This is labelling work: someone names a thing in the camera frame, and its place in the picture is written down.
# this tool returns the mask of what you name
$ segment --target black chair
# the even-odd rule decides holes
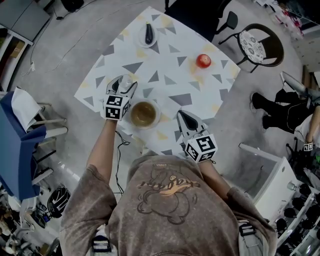
[[[265,39],[260,40],[259,43],[261,43],[263,45],[263,48],[265,51],[265,58],[263,60],[276,58],[274,62],[268,63],[268,64],[256,63],[256,62],[251,61],[248,58],[248,56],[246,55],[246,53],[243,50],[242,45],[240,43],[239,34],[242,31],[250,31],[250,30],[260,30],[260,31],[263,31],[269,35]],[[281,62],[284,60],[284,57],[285,57],[284,48],[282,46],[282,43],[281,43],[279,37],[270,28],[268,28],[264,25],[261,25],[261,24],[254,23],[254,24],[250,24],[247,27],[245,27],[244,30],[242,30],[242,31],[239,33],[232,34],[229,37],[227,37],[225,40],[219,42],[219,45],[221,45],[231,37],[237,38],[239,48],[241,49],[241,52],[244,55],[244,58],[240,62],[238,62],[237,65],[240,65],[241,63],[243,63],[245,61],[250,61],[252,64],[255,65],[255,67],[250,72],[250,73],[252,73],[258,66],[275,67],[275,66],[278,66],[279,64],[281,64]]]
[[[231,0],[176,0],[169,7],[165,0],[165,14],[180,21],[196,31],[208,41],[226,28],[234,30],[238,25],[238,16],[230,11],[227,21],[217,31],[219,18],[222,18],[225,7]]]

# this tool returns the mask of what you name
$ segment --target concrete floor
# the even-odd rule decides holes
[[[37,43],[33,54],[30,48],[21,61],[14,79],[14,86],[27,90],[38,102],[52,103],[54,110],[67,118],[68,133],[57,138],[57,153],[51,158],[49,164],[55,171],[55,179],[65,184],[71,191],[85,170],[90,151],[104,124],[100,115],[75,99],[74,94],[103,50],[122,29],[148,6],[163,12],[164,2],[164,0],[143,2],[97,0],[79,12],[66,16],[64,20],[56,20],[54,17]],[[57,1],[54,7],[58,16],[66,14],[60,1]],[[302,64],[291,45],[289,35],[281,27],[272,23],[266,9],[250,0],[233,0],[226,7],[220,24],[225,22],[229,11],[238,15],[238,26],[235,32],[241,31],[252,23],[263,24],[278,35],[285,52],[281,65],[258,67],[252,74],[247,70],[251,70],[253,66],[250,63],[242,64],[240,66],[242,71],[209,127],[219,146],[214,158],[216,168],[228,180],[244,190],[250,190],[250,194],[254,195],[273,166],[269,162],[261,161],[258,157],[241,151],[238,148],[239,143],[244,142],[282,157],[287,156],[285,145],[292,144],[294,137],[278,128],[269,128],[264,133],[261,125],[263,111],[255,114],[250,111],[249,95],[252,91],[259,91],[273,100],[277,91],[283,86],[280,72],[285,71],[300,80]],[[213,44],[234,62],[238,62],[243,56],[234,38],[221,46],[218,45],[220,40],[235,32],[227,28],[215,36]],[[73,48],[55,69],[71,47]],[[21,76],[30,67],[31,54],[35,72]],[[117,137],[115,145],[119,143],[120,139]],[[119,180],[122,187],[126,186],[129,166],[139,156],[140,152],[134,144],[121,148]],[[110,184],[113,191],[117,192],[116,149],[113,159],[114,173]]]

